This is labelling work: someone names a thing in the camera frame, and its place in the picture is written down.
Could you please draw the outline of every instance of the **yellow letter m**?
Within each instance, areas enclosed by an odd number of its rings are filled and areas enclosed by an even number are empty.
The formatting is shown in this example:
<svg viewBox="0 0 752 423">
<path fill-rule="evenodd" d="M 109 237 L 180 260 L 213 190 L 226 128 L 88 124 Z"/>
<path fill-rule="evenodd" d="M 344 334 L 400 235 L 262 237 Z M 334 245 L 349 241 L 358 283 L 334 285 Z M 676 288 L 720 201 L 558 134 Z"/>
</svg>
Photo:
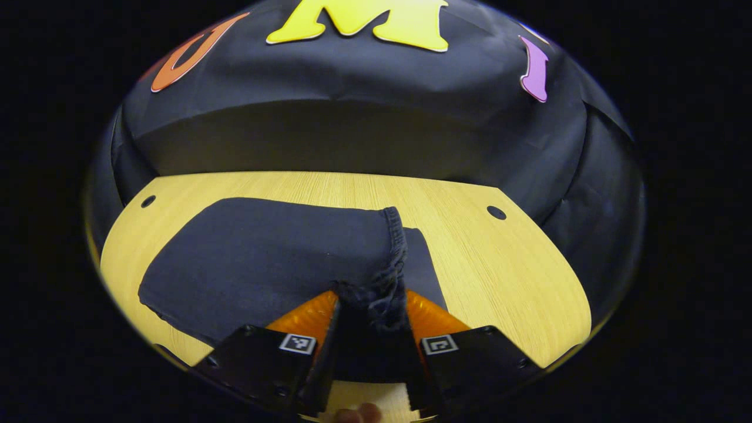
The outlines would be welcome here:
<svg viewBox="0 0 752 423">
<path fill-rule="evenodd" d="M 269 44 L 316 38 L 326 27 L 317 22 L 322 9 L 342 35 L 355 35 L 379 15 L 389 11 L 387 21 L 374 28 L 374 35 L 385 41 L 407 44 L 433 51 L 447 51 L 441 37 L 438 14 L 444 0 L 301 0 L 284 26 L 269 34 Z"/>
</svg>

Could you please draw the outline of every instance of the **finger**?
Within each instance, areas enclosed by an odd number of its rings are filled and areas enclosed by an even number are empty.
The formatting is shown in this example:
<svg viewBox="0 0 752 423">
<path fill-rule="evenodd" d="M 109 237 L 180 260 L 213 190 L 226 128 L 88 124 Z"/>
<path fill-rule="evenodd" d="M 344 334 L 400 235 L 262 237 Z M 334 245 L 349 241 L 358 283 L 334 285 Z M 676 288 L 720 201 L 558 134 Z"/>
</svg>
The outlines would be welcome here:
<svg viewBox="0 0 752 423">
<path fill-rule="evenodd" d="M 358 412 L 363 416 L 364 423 L 379 423 L 381 410 L 373 403 L 363 403 L 358 407 Z"/>
<path fill-rule="evenodd" d="M 363 417 L 355 410 L 340 409 L 334 414 L 334 423 L 364 423 Z"/>
</svg>

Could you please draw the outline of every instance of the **wooden table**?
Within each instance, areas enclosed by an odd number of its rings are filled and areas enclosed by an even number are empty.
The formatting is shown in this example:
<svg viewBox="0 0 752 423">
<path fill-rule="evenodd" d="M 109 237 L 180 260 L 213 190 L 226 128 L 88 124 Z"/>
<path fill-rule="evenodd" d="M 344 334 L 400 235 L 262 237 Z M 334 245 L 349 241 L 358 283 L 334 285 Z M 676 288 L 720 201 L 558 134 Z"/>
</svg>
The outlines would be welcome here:
<svg viewBox="0 0 752 423">
<path fill-rule="evenodd" d="M 156 196 L 146 208 L 141 203 Z M 584 290 L 556 246 L 502 191 L 456 182 L 326 172 L 224 172 L 160 177 L 123 210 L 102 249 L 105 285 L 130 323 L 189 365 L 211 347 L 175 330 L 138 299 L 157 253 L 201 210 L 230 197 L 341 208 L 395 206 L 421 230 L 449 312 L 471 327 L 498 327 L 546 367 L 590 335 Z M 488 211 L 506 214 L 499 220 Z M 364 400 L 384 423 L 418 420 L 403 384 L 335 382 L 327 412 Z M 320 416 L 323 421 L 328 415 Z"/>
</svg>

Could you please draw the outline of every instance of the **dark blue cloth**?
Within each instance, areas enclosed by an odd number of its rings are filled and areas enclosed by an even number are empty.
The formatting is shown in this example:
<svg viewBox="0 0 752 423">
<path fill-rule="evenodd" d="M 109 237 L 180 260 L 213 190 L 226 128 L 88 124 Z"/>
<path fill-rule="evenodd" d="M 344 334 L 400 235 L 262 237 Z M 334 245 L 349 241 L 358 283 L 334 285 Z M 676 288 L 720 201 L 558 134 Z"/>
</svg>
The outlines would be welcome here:
<svg viewBox="0 0 752 423">
<path fill-rule="evenodd" d="M 223 199 L 157 254 L 141 302 L 176 329 L 217 345 L 333 289 L 377 331 L 405 327 L 405 289 L 446 309 L 423 235 L 396 208 L 360 210 Z"/>
</svg>

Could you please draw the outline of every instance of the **purple letter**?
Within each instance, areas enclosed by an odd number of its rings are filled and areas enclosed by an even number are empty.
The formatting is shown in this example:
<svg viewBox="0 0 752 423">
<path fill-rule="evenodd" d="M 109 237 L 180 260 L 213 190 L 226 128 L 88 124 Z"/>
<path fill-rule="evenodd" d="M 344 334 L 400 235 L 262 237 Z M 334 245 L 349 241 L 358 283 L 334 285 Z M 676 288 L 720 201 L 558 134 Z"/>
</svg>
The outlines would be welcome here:
<svg viewBox="0 0 752 423">
<path fill-rule="evenodd" d="M 541 103 L 548 98 L 546 94 L 546 62 L 548 56 L 527 38 L 520 35 L 520 39 L 527 47 L 527 73 L 520 78 L 523 90 L 535 97 Z"/>
</svg>

